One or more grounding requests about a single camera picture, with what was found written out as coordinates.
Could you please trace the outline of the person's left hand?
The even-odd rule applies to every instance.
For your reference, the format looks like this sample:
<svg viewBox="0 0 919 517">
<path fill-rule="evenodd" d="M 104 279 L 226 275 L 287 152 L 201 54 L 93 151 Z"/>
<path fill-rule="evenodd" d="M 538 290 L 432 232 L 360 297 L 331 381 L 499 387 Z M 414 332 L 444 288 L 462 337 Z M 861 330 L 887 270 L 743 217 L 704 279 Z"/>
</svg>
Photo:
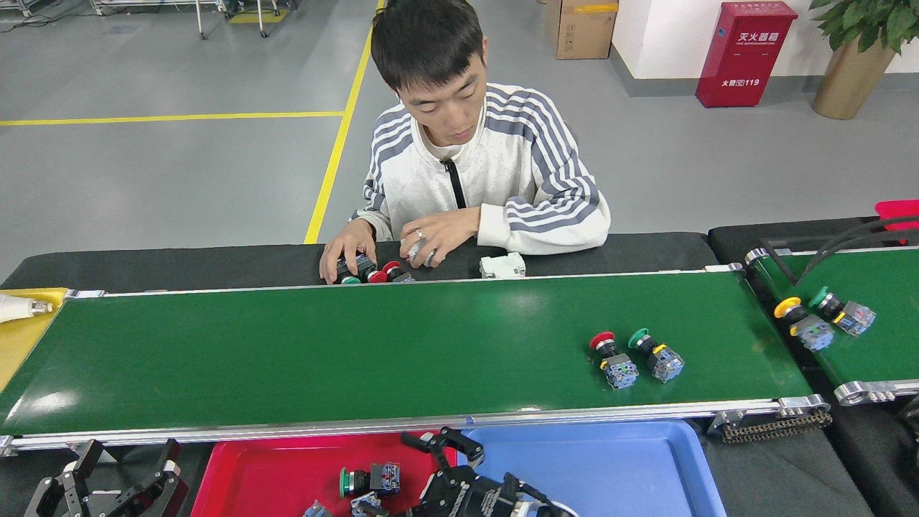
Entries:
<svg viewBox="0 0 919 517">
<path fill-rule="evenodd" d="M 414 268 L 439 267 L 447 254 L 478 233 L 480 209 L 463 208 L 410 220 L 401 229 L 400 256 Z"/>
</svg>

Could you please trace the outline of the person's right hand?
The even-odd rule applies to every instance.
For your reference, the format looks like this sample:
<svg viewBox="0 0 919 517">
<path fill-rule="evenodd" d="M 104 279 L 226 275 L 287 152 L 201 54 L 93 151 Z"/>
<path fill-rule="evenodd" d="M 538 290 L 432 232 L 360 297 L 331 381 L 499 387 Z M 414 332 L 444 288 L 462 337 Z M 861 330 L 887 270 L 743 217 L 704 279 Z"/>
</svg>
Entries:
<svg viewBox="0 0 919 517">
<path fill-rule="evenodd" d="M 338 278 L 339 259 L 344 259 L 351 274 L 358 272 L 357 255 L 363 254 L 374 263 L 376 255 L 376 229 L 363 218 L 351 220 L 332 241 L 324 247 L 319 259 L 319 277 L 326 284 Z"/>
</svg>

